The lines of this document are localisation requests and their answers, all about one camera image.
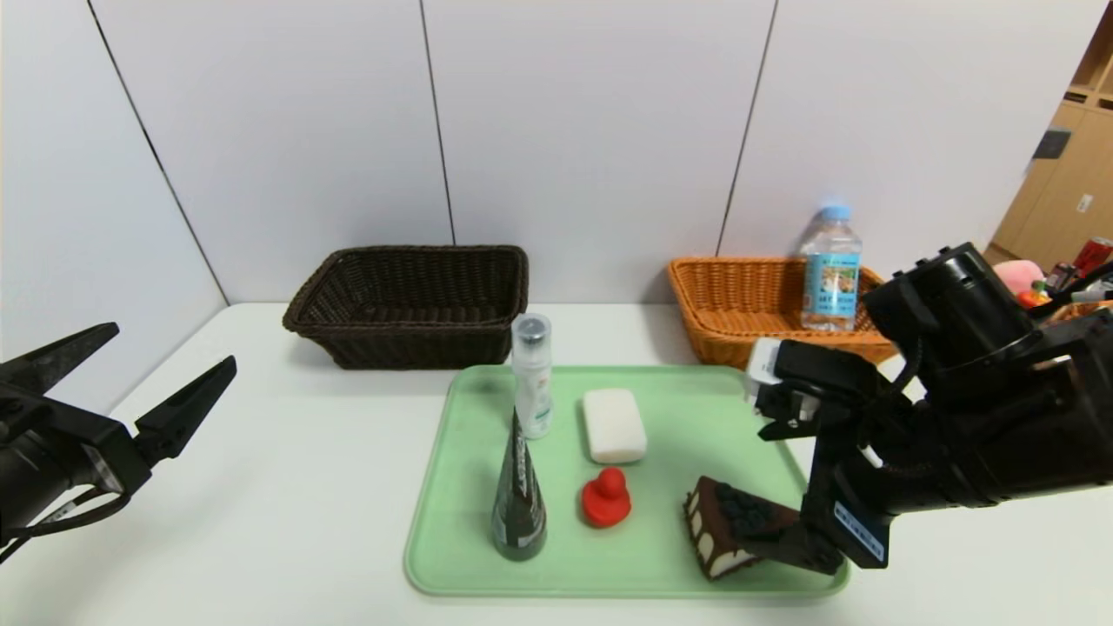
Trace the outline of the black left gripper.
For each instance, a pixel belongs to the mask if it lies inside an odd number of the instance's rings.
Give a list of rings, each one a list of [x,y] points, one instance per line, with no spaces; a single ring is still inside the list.
[[[45,395],[118,336],[100,323],[1,364],[3,544],[104,522],[150,479],[144,460],[178,458],[237,374],[227,356],[139,417],[134,443],[110,417]]]

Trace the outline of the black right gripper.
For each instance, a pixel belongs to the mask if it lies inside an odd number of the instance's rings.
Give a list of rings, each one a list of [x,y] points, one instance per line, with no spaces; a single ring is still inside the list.
[[[851,436],[819,433],[802,518],[830,542],[800,522],[736,535],[736,542],[764,560],[828,576],[843,568],[844,555],[861,568],[887,568],[898,516],[954,506],[943,478],[947,447],[940,436],[923,433],[883,446],[890,459],[875,466]]]

